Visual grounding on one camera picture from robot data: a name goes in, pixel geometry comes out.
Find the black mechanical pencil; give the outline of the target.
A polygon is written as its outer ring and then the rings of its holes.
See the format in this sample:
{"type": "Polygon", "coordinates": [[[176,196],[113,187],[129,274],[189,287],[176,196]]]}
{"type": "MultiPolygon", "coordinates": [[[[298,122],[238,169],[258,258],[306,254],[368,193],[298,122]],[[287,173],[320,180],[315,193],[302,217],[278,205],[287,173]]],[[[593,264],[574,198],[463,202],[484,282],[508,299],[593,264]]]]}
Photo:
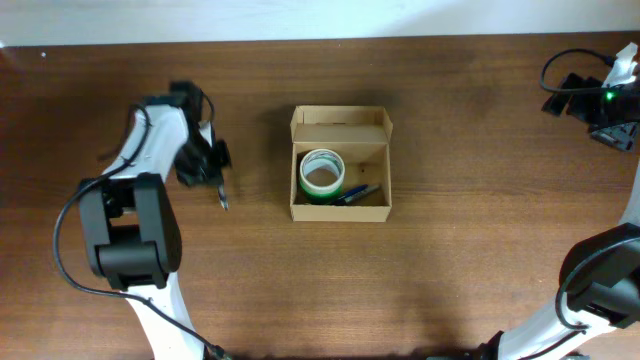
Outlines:
{"type": "Polygon", "coordinates": [[[224,188],[223,184],[220,184],[220,185],[217,186],[217,194],[218,194],[218,197],[219,197],[219,202],[220,202],[221,207],[225,211],[228,211],[229,210],[229,203],[228,203],[226,191],[225,191],[225,188],[224,188]]]}

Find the green tape roll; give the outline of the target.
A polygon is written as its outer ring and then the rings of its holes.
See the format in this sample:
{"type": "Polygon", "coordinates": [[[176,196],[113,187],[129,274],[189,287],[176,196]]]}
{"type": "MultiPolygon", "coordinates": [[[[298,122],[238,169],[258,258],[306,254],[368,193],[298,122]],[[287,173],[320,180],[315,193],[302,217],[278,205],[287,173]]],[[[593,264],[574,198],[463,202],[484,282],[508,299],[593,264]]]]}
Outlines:
{"type": "Polygon", "coordinates": [[[300,184],[300,188],[306,199],[313,204],[330,203],[341,195],[343,189],[341,185],[329,186],[328,188],[312,188],[304,183],[300,184]]]}

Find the white masking tape roll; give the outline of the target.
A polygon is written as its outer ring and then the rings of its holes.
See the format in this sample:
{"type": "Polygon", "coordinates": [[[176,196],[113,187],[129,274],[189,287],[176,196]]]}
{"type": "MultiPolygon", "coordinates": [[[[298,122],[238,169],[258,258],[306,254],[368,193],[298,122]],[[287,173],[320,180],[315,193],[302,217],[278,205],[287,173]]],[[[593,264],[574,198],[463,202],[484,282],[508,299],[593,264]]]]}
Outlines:
{"type": "Polygon", "coordinates": [[[329,149],[315,149],[308,152],[299,166],[299,183],[304,183],[312,188],[343,186],[345,175],[346,166],[342,157],[329,149]],[[319,170],[330,173],[333,176],[333,180],[326,185],[319,185],[313,182],[311,175],[319,170]]]}

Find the brown cardboard box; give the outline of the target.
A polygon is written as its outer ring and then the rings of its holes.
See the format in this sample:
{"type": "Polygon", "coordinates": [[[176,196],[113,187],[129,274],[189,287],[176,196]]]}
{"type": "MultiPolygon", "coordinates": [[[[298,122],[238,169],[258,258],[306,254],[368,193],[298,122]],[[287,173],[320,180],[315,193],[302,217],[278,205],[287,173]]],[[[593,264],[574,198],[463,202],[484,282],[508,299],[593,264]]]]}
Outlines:
{"type": "MultiPolygon", "coordinates": [[[[393,123],[381,106],[301,105],[291,123],[292,160],[289,205],[297,222],[384,222],[392,208],[390,140],[393,123]],[[338,153],[346,166],[342,194],[359,185],[379,185],[376,192],[348,205],[313,204],[303,194],[299,166],[315,149],[338,153]]],[[[311,180],[333,176],[319,170],[311,180]]]]}

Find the blue pen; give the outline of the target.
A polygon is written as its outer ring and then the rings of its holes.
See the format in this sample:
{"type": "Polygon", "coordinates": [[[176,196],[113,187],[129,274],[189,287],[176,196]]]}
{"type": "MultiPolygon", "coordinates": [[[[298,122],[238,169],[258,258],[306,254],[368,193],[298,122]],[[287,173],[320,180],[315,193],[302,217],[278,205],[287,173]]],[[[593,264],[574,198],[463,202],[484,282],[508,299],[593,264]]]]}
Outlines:
{"type": "Polygon", "coordinates": [[[363,184],[363,185],[359,185],[357,187],[354,187],[354,188],[346,191],[344,194],[340,195],[334,201],[332,201],[331,205],[344,204],[349,197],[351,197],[351,196],[353,196],[353,195],[365,190],[367,187],[368,187],[367,184],[363,184]]]}

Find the black white marker pen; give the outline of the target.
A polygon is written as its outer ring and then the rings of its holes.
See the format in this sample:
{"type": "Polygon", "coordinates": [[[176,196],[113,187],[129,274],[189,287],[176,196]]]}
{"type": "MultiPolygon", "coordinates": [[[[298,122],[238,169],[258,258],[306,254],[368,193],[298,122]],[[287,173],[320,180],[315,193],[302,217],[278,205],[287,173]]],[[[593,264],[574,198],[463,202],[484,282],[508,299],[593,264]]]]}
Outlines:
{"type": "Polygon", "coordinates": [[[346,200],[346,202],[344,203],[344,205],[348,205],[348,204],[354,203],[354,202],[356,202],[356,201],[358,201],[358,200],[360,200],[360,199],[362,199],[362,198],[364,198],[364,197],[376,192],[379,189],[380,189],[379,185],[368,185],[368,187],[365,190],[363,190],[363,191],[361,191],[361,192],[349,197],[346,200]]]}

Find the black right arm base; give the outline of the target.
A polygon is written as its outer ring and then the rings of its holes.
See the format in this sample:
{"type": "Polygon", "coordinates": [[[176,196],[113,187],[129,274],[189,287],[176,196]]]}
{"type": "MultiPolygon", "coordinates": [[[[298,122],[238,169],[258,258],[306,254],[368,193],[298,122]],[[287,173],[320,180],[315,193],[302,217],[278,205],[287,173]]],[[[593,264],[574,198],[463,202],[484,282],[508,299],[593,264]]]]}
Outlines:
{"type": "MultiPolygon", "coordinates": [[[[497,360],[498,359],[498,345],[503,336],[504,332],[499,331],[496,333],[488,343],[481,343],[480,346],[473,351],[463,351],[457,355],[443,355],[443,356],[429,356],[426,357],[426,360],[497,360]]],[[[542,359],[544,356],[549,355],[553,350],[557,350],[561,345],[564,345],[569,340],[572,340],[577,335],[580,335],[580,332],[571,332],[569,335],[566,335],[561,340],[556,341],[553,345],[550,345],[544,350],[538,351],[533,355],[528,355],[524,357],[524,360],[535,360],[542,359]]],[[[570,352],[568,355],[565,355],[560,358],[560,360],[590,360],[591,357],[588,355],[582,355],[577,352],[570,352]]]]}

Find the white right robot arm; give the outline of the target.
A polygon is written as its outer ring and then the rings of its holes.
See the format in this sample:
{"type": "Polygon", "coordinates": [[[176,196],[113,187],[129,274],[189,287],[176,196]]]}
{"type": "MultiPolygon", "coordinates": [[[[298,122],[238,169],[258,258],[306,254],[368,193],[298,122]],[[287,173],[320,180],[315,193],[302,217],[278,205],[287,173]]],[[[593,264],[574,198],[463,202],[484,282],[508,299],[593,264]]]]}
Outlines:
{"type": "MultiPolygon", "coordinates": [[[[589,136],[631,153],[639,144],[639,47],[616,55],[594,52],[610,69],[604,80],[571,73],[556,86],[544,112],[587,124],[589,136]]],[[[617,226],[575,244],[566,255],[553,299],[522,325],[497,332],[470,359],[576,359],[578,348],[639,320],[639,187],[634,185],[617,226]]]]}

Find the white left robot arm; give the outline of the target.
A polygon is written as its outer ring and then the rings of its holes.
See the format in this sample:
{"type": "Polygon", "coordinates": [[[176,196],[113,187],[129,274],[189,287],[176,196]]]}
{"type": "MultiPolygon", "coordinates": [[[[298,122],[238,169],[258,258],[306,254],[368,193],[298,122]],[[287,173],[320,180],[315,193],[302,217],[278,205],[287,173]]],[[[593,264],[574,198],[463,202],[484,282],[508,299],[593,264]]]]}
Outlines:
{"type": "Polygon", "coordinates": [[[107,280],[103,296],[133,308],[156,359],[227,359],[198,334],[184,303],[178,269],[179,226],[165,182],[174,172],[187,187],[216,189],[228,205],[223,171],[231,164],[215,136],[215,108],[191,81],[131,107],[134,127],[114,162],[85,179],[71,203],[79,208],[91,271],[107,280]]]}

